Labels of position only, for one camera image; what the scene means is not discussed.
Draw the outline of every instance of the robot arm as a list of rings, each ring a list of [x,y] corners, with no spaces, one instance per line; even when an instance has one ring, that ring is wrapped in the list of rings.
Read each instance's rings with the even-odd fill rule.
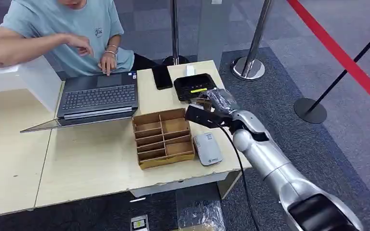
[[[234,145],[279,200],[292,230],[363,231],[361,222],[350,208],[311,183],[293,166],[254,114],[232,110],[238,107],[230,94],[215,91],[208,95],[209,99],[226,115],[189,106],[185,118],[209,128],[218,124],[229,127]]]

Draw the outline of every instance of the black pole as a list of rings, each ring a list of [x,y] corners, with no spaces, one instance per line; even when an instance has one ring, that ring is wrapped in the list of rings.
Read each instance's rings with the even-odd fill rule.
[[[178,42],[178,5],[177,0],[171,0],[171,28],[172,28],[172,56],[165,58],[163,65],[172,66],[178,64],[187,64],[189,60],[179,55]]]
[[[362,49],[362,51],[355,57],[354,62],[358,60],[370,49],[370,42]],[[347,70],[341,72],[341,74],[334,80],[334,82],[327,88],[327,90],[320,96],[320,98],[306,111],[306,114],[312,112],[314,108],[320,104],[321,100],[340,82],[340,80],[347,74]]]

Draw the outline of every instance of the plastic bag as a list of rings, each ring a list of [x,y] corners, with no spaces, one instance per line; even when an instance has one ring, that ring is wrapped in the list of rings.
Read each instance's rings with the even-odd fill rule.
[[[225,231],[216,184],[177,190],[176,206],[178,231]]]
[[[226,91],[225,89],[212,89],[202,93],[212,101],[212,105],[215,110],[220,113],[230,115],[233,111],[239,110],[240,106],[236,102],[235,98]]]

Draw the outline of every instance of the stanchion post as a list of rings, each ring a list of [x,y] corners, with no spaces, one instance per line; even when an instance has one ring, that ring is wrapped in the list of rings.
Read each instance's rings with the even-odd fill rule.
[[[361,50],[361,52],[354,58],[354,62],[358,62],[359,59],[370,49],[370,42]],[[313,99],[301,98],[294,103],[294,111],[297,116],[312,124],[320,124],[327,119],[327,110],[320,102],[327,96],[327,94],[337,85],[340,80],[347,74],[347,70],[341,72],[341,74],[334,80],[333,83],[323,92],[323,94],[315,101]]]
[[[176,1],[177,0],[171,0],[172,56],[169,56],[164,60],[164,65],[189,63],[185,57],[179,55],[178,7]]]
[[[176,0],[171,0],[171,27],[172,27],[172,60],[174,65],[179,64],[178,47],[178,9]]]
[[[232,62],[232,73],[240,79],[252,81],[260,78],[264,74],[264,65],[262,62],[256,59],[256,55],[260,41],[262,40],[264,25],[266,23],[271,4],[272,0],[264,0],[259,21],[254,32],[253,40],[251,41],[248,56],[237,58]]]

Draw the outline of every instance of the smartphone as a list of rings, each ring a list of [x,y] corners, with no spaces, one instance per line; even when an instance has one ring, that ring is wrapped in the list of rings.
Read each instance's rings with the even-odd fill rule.
[[[155,86],[158,90],[172,88],[172,80],[167,66],[160,65],[152,68]]]

